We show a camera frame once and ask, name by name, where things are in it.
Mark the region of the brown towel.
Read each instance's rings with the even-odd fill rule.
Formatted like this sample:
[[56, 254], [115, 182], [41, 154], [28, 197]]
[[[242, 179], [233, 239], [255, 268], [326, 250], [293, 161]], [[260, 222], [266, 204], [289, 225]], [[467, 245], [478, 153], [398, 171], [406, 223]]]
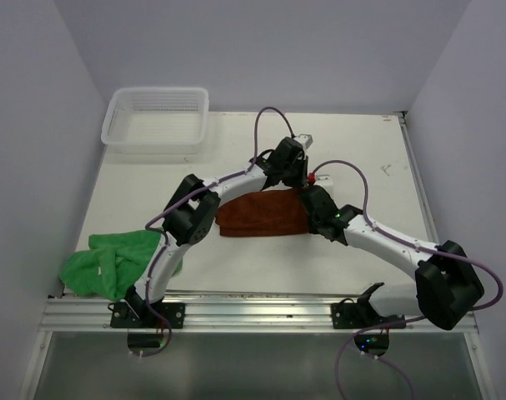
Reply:
[[309, 233], [308, 216], [295, 188], [251, 192], [222, 205], [215, 223], [227, 238], [261, 238]]

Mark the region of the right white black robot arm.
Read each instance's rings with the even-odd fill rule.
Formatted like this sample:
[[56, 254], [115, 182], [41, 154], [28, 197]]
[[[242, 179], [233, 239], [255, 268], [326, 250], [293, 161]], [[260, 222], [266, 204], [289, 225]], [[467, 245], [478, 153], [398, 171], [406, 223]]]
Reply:
[[457, 243], [439, 245], [386, 232], [362, 209], [349, 204], [337, 207], [320, 186], [306, 189], [299, 197], [313, 233], [371, 253], [412, 280], [393, 286], [377, 282], [356, 301], [340, 303], [338, 313], [349, 327], [403, 323], [406, 317], [414, 316], [451, 330], [482, 298], [483, 285]]

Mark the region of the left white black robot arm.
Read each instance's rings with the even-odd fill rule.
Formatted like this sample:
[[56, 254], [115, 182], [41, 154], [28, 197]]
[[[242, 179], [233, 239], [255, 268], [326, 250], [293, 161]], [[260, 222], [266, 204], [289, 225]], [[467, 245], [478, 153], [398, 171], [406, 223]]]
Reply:
[[308, 175], [307, 150], [310, 135], [286, 137], [267, 156], [257, 156], [237, 172], [227, 176], [201, 179], [186, 176], [163, 212], [148, 222], [151, 228], [161, 221], [158, 245], [143, 273], [124, 298], [129, 316], [140, 327], [150, 327], [159, 316], [156, 302], [163, 299], [168, 283], [186, 251], [209, 233], [219, 208], [249, 193], [282, 184], [304, 188]]

